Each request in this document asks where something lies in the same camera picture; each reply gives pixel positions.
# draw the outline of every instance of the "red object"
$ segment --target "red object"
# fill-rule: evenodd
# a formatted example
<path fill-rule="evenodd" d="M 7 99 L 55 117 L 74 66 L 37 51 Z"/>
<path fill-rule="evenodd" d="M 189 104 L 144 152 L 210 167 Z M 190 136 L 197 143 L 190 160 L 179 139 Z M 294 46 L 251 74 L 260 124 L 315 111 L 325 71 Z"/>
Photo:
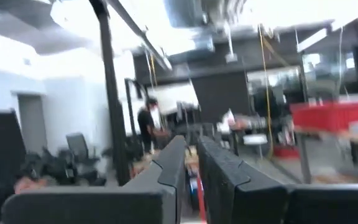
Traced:
<path fill-rule="evenodd" d="M 198 206 L 200 209 L 200 218 L 203 223 L 206 222 L 205 205 L 204 205 L 204 193 L 203 184 L 201 183 L 200 175 L 197 175 L 197 195 L 198 195 Z"/>
<path fill-rule="evenodd" d="M 295 146 L 274 146 L 274 156 L 281 159 L 297 159 L 299 158 L 298 148 Z"/>
<path fill-rule="evenodd" d="M 297 127 L 329 132 L 345 131 L 349 123 L 358 121 L 358 103 L 325 103 L 291 105 L 293 123 Z"/>

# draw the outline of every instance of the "doorway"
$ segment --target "doorway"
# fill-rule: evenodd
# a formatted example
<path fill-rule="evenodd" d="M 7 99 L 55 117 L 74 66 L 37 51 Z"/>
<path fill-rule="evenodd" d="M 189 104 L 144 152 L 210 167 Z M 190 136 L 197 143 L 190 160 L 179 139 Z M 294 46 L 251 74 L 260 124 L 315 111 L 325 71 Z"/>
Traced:
<path fill-rule="evenodd" d="M 42 99 L 38 95 L 17 95 L 21 130 L 24 146 L 27 152 L 42 153 L 47 147 L 44 110 Z"/>

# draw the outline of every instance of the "black curtain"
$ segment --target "black curtain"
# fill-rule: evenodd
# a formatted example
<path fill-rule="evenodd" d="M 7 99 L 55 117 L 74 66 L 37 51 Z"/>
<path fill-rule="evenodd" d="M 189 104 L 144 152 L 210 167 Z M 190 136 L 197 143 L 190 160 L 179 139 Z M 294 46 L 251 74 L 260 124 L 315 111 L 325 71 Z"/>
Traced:
<path fill-rule="evenodd" d="M 222 73 L 192 79 L 202 122 L 217 123 L 229 109 L 250 114 L 246 74 L 244 71 Z"/>
<path fill-rule="evenodd" d="M 24 156 L 24 142 L 15 112 L 0 113 L 0 187 L 14 184 Z"/>

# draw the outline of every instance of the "ceiling pipe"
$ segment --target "ceiling pipe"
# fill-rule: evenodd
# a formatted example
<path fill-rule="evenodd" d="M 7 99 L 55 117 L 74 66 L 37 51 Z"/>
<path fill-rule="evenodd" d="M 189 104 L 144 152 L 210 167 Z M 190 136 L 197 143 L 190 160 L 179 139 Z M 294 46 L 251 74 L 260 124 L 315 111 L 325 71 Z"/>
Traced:
<path fill-rule="evenodd" d="M 116 10 L 117 14 L 122 18 L 122 20 L 124 20 L 128 27 L 142 39 L 146 49 L 151 52 L 161 67 L 165 70 L 172 70 L 171 63 L 168 61 L 166 56 L 164 56 L 161 51 L 157 50 L 157 48 L 150 42 L 146 33 L 135 23 L 119 0 L 108 0 L 108 3 L 110 3 L 114 10 Z"/>

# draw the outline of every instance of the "chair backrest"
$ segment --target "chair backrest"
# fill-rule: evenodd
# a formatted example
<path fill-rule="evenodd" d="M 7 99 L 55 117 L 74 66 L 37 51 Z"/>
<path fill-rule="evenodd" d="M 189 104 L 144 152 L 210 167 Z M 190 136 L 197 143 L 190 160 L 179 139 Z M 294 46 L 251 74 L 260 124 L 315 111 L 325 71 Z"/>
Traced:
<path fill-rule="evenodd" d="M 82 133 L 73 133 L 66 135 L 67 144 L 74 155 L 79 159 L 89 158 L 88 147 L 86 146 L 86 141 Z"/>

